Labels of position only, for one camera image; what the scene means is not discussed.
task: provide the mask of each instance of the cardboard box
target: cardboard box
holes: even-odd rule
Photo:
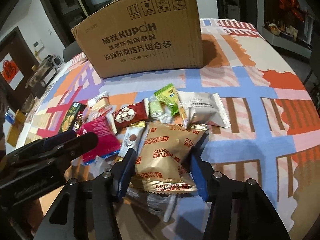
[[[117,0],[72,33],[101,78],[203,66],[196,0]]]

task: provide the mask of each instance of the sun symbol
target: sun symbol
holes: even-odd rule
[[[163,8],[164,5],[168,4],[167,0],[158,0],[159,8]]]

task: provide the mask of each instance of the table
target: table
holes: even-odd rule
[[[253,25],[222,19],[200,23],[206,64],[201,69],[101,80],[89,62],[68,63],[41,98],[26,128],[26,141],[55,135],[73,101],[86,104],[103,91],[109,92],[114,109],[140,102],[169,83],[182,91],[219,93],[232,126],[209,127],[202,159],[231,179],[256,179],[291,239],[300,240],[320,213],[316,109],[294,71]],[[90,178],[89,168],[83,169],[84,178]],[[158,230],[158,239],[200,239],[209,210],[210,203],[197,195],[179,198],[172,220]]]

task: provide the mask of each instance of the red candy wrapper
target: red candy wrapper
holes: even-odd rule
[[[94,132],[98,136],[98,145],[82,155],[85,165],[93,163],[96,156],[107,158],[119,153],[121,143],[110,129],[105,116],[100,116],[91,122],[83,124],[76,132],[80,135]]]
[[[127,127],[130,124],[142,120],[147,120],[148,117],[148,98],[143,99],[139,103],[128,105],[124,108],[121,108],[107,116],[109,124],[115,134],[120,132],[124,127]]]

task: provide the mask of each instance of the black chair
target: black chair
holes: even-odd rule
[[[68,62],[69,60],[72,60],[72,58],[78,54],[80,54],[82,52],[82,50],[80,49],[78,43],[76,41],[74,41],[73,43],[71,43],[68,47],[66,47],[63,50],[63,60],[64,62]]]

